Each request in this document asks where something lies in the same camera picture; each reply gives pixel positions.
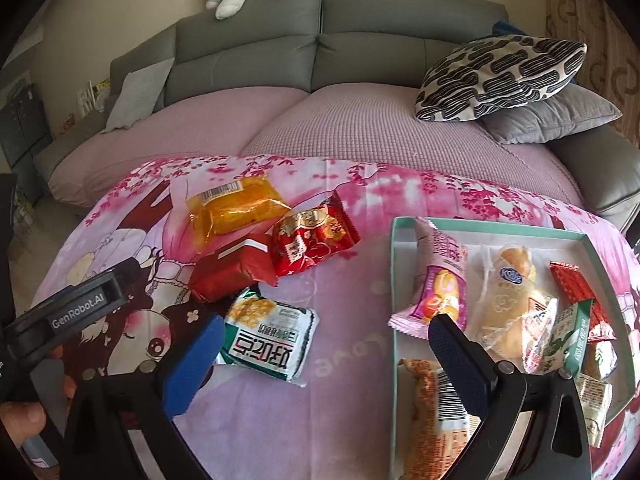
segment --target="blue gripper pad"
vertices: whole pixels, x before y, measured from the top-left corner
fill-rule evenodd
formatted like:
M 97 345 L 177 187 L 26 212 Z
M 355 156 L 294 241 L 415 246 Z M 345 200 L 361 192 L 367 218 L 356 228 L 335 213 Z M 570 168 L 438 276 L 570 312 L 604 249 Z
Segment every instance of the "blue gripper pad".
M 484 419 L 489 413 L 492 385 L 497 384 L 489 354 L 469 341 L 446 314 L 430 321 L 429 345 L 465 409 Z
M 169 419 L 187 411 L 215 362 L 224 338 L 224 319 L 212 316 L 167 375 L 162 385 L 162 407 Z

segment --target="black and white patterned pillow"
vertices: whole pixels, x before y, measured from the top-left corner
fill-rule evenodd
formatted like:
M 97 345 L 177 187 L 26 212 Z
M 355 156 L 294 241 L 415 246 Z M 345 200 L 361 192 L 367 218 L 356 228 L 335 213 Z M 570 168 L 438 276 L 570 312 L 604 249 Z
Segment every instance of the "black and white patterned pillow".
M 459 46 L 424 76 L 415 102 L 421 121 L 471 121 L 559 92 L 582 66 L 579 41 L 519 34 Z

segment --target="curtain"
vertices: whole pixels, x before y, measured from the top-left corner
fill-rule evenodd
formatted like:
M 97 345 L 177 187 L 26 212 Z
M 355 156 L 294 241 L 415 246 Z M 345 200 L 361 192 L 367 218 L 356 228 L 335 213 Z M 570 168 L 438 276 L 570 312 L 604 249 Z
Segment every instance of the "curtain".
M 587 44 L 578 84 L 615 104 L 611 123 L 640 147 L 640 52 L 604 0 L 546 0 L 546 34 Z

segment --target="sofa backrest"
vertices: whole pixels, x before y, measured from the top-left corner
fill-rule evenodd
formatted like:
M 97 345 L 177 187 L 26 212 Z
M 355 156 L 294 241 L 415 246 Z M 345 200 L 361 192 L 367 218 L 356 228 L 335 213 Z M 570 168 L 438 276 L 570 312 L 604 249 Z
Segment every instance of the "sofa backrest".
M 419 88 L 436 60 L 507 18 L 485 0 L 247 0 L 232 18 L 188 16 L 114 59 L 111 94 L 127 73 L 171 57 L 156 110 L 244 86 Z

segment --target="snack box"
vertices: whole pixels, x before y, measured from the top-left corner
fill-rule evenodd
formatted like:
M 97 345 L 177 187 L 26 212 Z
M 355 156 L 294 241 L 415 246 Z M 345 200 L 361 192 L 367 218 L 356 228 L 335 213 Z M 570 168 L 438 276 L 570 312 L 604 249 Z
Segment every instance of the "snack box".
M 607 379 L 613 386 L 613 400 L 606 423 L 615 418 L 629 403 L 636 392 L 631 346 L 626 337 L 625 321 L 618 306 L 609 277 L 587 235 L 574 231 L 546 227 L 525 226 L 478 220 L 429 218 L 440 230 L 447 232 L 469 250 L 466 266 L 467 336 L 474 334 L 481 322 L 481 312 L 476 303 L 484 281 L 484 247 L 498 250 L 506 244 L 519 244 L 531 251 L 537 269 L 536 284 L 540 290 L 560 295 L 551 273 L 549 261 L 567 262 L 580 266 L 580 272 L 588 281 L 597 299 L 609 316 L 616 333 L 613 342 L 618 354 L 618 368 Z M 404 309 L 411 297 L 416 265 L 417 243 L 413 217 L 394 219 L 391 228 L 391 286 L 394 312 Z M 561 309 L 568 307 L 561 300 Z M 411 337 L 394 330 L 394 364 L 400 358 L 434 359 L 428 341 Z M 393 366 L 394 405 L 392 413 L 392 444 L 390 478 L 397 480 L 403 471 L 404 455 L 408 450 L 414 410 L 414 378 L 403 368 Z M 511 439 L 494 470 L 494 477 L 505 476 L 524 436 L 529 414 L 523 413 L 516 424 Z

